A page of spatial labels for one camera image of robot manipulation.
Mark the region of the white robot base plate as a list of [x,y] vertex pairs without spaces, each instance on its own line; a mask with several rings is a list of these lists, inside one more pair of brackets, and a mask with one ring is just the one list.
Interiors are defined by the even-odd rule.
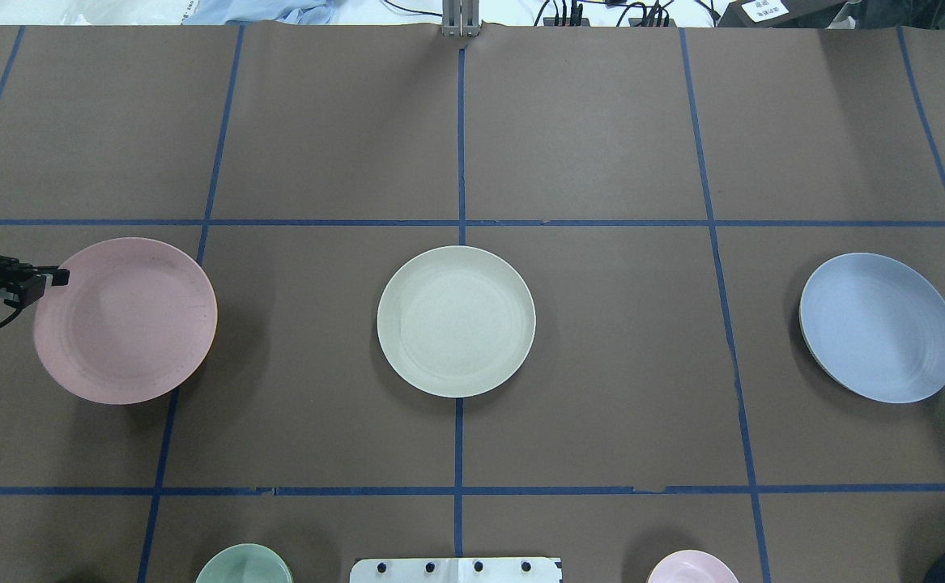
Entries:
[[562,582],[560,558],[441,557],[358,560],[350,582]]

